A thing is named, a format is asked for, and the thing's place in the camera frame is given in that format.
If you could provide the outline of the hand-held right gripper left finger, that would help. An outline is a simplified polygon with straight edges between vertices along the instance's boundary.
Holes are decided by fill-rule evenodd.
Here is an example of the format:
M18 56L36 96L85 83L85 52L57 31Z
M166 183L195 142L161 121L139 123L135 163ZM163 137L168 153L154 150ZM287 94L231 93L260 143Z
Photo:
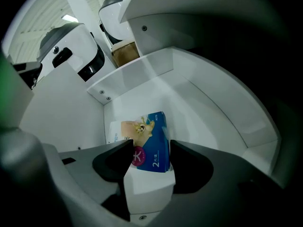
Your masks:
M130 221L123 179L133 160L133 141L61 152L59 156L80 188L114 215Z

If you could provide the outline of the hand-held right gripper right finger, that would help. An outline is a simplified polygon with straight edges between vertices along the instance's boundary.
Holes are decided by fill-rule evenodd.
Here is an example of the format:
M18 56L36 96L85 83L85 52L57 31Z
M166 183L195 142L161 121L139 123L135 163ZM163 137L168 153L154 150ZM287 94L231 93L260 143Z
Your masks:
M247 160L220 150L171 140L175 194L199 192L207 198L274 197L282 188Z

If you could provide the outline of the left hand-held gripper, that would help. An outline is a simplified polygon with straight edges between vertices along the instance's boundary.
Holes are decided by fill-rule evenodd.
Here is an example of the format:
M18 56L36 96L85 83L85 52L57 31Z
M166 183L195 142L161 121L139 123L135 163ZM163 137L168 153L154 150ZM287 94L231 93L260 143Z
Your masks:
M13 64L14 69L18 72L20 77L33 89L38 81L43 65L38 61L25 62L20 64Z

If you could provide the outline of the white desk drawer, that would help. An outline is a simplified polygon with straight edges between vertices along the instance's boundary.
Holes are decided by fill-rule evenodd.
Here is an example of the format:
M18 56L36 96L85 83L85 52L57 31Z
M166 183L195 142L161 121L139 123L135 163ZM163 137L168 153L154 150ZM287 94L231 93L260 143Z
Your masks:
M59 156L110 144L111 122L163 111L169 152L171 140L224 151L272 179L280 143L273 120L242 82L203 57L165 48L97 77L90 86L64 63L43 77L33 92L20 127L43 143L52 178L77 226L252 226L272 222L279 213L281 193L271 198L175 194L169 155L170 169L165 173L131 166L127 170L123 183L130 221L126 221L89 197Z

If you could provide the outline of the ceiling light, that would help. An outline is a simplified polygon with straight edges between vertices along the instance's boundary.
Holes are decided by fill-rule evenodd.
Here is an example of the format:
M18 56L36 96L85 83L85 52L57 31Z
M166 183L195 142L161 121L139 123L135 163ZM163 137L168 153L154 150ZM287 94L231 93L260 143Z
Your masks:
M79 22L77 18L75 18L71 15L68 15L68 14L63 15L62 19L65 20L65 21L68 21L68 22L77 22L77 23Z

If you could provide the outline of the brown cardboard box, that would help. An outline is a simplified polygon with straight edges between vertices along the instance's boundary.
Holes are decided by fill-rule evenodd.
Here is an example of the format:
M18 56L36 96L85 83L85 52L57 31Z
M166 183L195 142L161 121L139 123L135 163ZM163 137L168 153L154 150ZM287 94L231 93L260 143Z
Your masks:
M123 40L114 44L111 53L117 67L121 67L140 57L135 41L131 40Z

